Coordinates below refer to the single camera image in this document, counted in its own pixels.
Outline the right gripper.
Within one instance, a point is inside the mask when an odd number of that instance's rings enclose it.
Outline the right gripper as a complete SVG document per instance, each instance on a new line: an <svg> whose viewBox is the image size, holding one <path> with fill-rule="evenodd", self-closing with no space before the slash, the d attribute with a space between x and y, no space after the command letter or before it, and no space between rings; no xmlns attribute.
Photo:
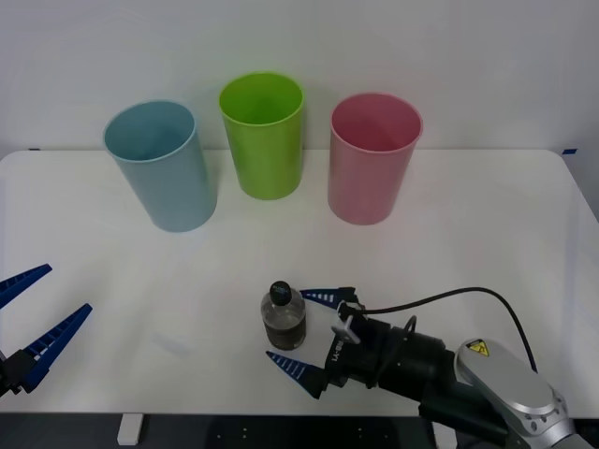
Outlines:
<svg viewBox="0 0 599 449"><path fill-rule="evenodd" d="M380 322L363 314L354 287L303 289L301 296L336 310L334 339L323 367L267 351L266 356L312 398L329 385L342 388L349 379L376 386L380 359Z"/></svg>

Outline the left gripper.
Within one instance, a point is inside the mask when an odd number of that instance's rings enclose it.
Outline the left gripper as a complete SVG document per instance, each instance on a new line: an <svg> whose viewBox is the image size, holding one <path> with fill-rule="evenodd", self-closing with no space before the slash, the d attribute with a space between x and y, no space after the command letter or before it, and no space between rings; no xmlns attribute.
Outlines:
<svg viewBox="0 0 599 449"><path fill-rule="evenodd" d="M52 271L49 264L31 268L0 282L0 308ZM49 373L93 308L85 303L50 331L11 356L1 354L1 396L35 390Z"/></svg>

